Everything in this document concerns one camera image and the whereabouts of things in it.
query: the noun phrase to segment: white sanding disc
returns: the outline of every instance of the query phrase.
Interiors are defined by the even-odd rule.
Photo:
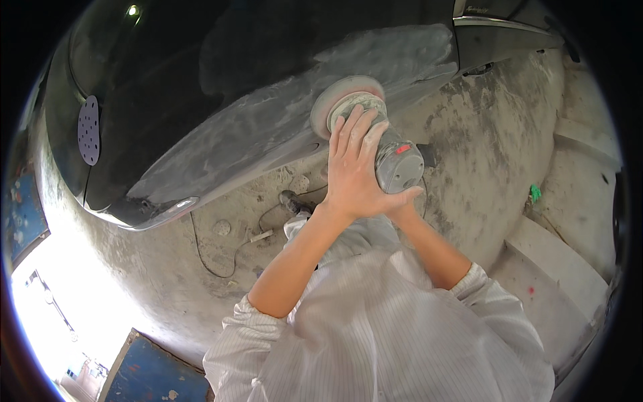
[[[299,174],[290,182],[288,189],[295,194],[302,194],[308,191],[310,184],[311,181],[306,176]]]
[[[98,100],[94,95],[80,106],[78,114],[78,150],[88,165],[96,165],[100,154],[98,135]]]
[[[217,235],[227,235],[228,233],[230,233],[230,222],[225,219],[221,219],[219,222],[214,224],[213,231]]]

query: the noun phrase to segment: power cord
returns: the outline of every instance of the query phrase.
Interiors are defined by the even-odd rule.
[[[422,175],[422,183],[424,184],[424,212],[422,213],[422,220],[424,220],[424,217],[426,216],[426,209],[428,207],[428,199],[429,199],[429,189],[428,189],[428,186],[426,185],[426,180],[424,179],[424,175]],[[323,190],[326,187],[328,187],[328,184],[326,184],[325,186],[322,186],[320,188],[317,188],[315,190],[311,190],[311,191],[303,192],[301,194],[297,194],[297,196],[305,196],[307,194],[311,194],[311,193]],[[265,232],[265,230],[261,226],[261,219],[263,219],[263,217],[266,216],[266,214],[268,214],[268,212],[274,210],[275,208],[277,208],[280,205],[281,204],[277,204],[275,206],[272,206],[270,209],[268,209],[263,214],[261,214],[259,219],[257,219],[257,226],[259,227],[259,230],[260,230],[261,233]],[[227,279],[227,278],[232,277],[232,275],[234,275],[235,271],[237,270],[237,253],[239,252],[239,250],[243,246],[245,246],[248,243],[251,243],[251,241],[248,240],[248,241],[242,243],[239,247],[237,247],[235,249],[235,253],[232,256],[232,273],[230,275],[227,275],[227,276],[223,277],[221,275],[216,274],[214,271],[212,271],[210,268],[208,268],[208,266],[205,264],[205,261],[203,260],[203,257],[201,256],[201,250],[199,249],[199,239],[197,237],[197,230],[196,230],[196,226],[194,224],[194,218],[192,217],[192,212],[190,212],[190,220],[192,222],[192,230],[194,231],[194,241],[196,243],[197,252],[199,254],[199,259],[201,260],[201,264],[203,265],[203,268],[205,268],[208,272],[210,272],[212,275],[216,276],[217,278]]]
[[[328,187],[328,185],[325,185],[325,186],[322,186],[322,187],[320,187],[320,188],[317,188],[316,190],[307,191],[307,192],[304,192],[304,193],[301,193],[301,194],[297,194],[297,195],[298,195],[298,196],[305,196],[306,194],[310,194],[310,193],[313,193],[313,192],[317,192],[317,191],[319,191],[319,190],[323,190],[323,189],[324,189],[324,188],[326,188],[326,187]],[[268,212],[270,212],[270,211],[274,210],[276,207],[278,207],[278,206],[280,206],[280,205],[281,205],[281,204],[277,204],[277,205],[275,205],[275,206],[271,207],[269,210],[265,211],[265,212],[264,212],[264,213],[259,217],[259,219],[257,220],[257,226],[259,226],[259,230],[261,231],[261,233],[264,233],[264,232],[265,232],[265,230],[263,229],[263,227],[261,227],[261,219],[262,219],[264,216],[266,216],[266,214],[267,214]],[[235,249],[235,253],[234,253],[234,254],[233,254],[233,256],[232,256],[232,273],[231,273],[230,275],[225,276],[225,277],[224,277],[224,276],[222,276],[222,275],[218,275],[218,274],[216,274],[214,271],[212,271],[210,268],[208,268],[208,266],[205,264],[205,261],[203,260],[203,257],[201,256],[201,249],[199,249],[199,238],[198,238],[198,236],[197,236],[197,229],[196,229],[196,225],[194,224],[194,218],[192,217],[192,212],[190,212],[190,220],[191,220],[191,222],[192,222],[192,230],[193,230],[193,232],[194,232],[194,241],[196,242],[196,246],[197,246],[197,253],[199,254],[199,259],[201,260],[201,264],[203,265],[203,268],[205,268],[208,272],[210,272],[212,275],[216,276],[217,278],[227,279],[227,278],[232,277],[232,275],[234,275],[234,274],[235,274],[235,271],[237,270],[237,253],[239,252],[239,250],[240,250],[243,246],[245,246],[245,245],[246,245],[246,244],[248,244],[248,243],[251,243],[251,241],[250,241],[250,240],[248,240],[248,241],[246,241],[246,242],[242,243],[239,247],[237,247],[237,248]]]

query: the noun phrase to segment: sanding pad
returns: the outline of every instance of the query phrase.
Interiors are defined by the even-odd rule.
[[[330,113],[346,96],[356,92],[367,92],[385,100],[384,88],[376,79],[366,75],[343,78],[322,92],[312,106],[311,127],[315,134],[326,140],[331,138],[327,126]]]

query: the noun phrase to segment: car body panel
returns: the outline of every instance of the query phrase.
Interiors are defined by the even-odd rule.
[[[157,226],[185,213],[187,199],[191,210],[323,150],[309,113],[341,78],[380,81],[395,113],[470,66],[540,48],[537,33],[518,45],[488,33],[497,29],[454,31],[454,4],[144,0],[130,15],[128,1],[97,0],[52,60],[55,161],[92,214],[130,230]],[[477,36],[491,49],[479,49]],[[89,95],[100,106],[91,168],[75,135]]]

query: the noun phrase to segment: chrome trim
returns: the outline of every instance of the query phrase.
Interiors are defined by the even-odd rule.
[[[131,232],[141,232],[143,230],[148,230],[151,228],[154,228],[156,226],[159,226],[161,223],[165,223],[171,219],[173,219],[175,216],[179,214],[185,214],[189,210],[191,210],[193,207],[196,206],[196,204],[199,202],[198,197],[187,197],[186,199],[182,199],[176,204],[172,205],[170,208],[168,208],[165,212],[162,212],[158,214],[156,217],[153,217],[147,222],[143,222],[139,224],[138,226],[120,226],[120,228],[129,230]]]
[[[467,0],[455,0],[453,4],[453,18],[462,17],[464,14],[464,6],[467,4]]]
[[[542,35],[553,36],[550,32],[536,28],[535,26],[516,23],[514,21],[506,21],[503,19],[489,18],[489,17],[457,17],[453,19],[454,26],[497,26],[499,28],[510,28],[514,30],[529,31],[540,33]]]

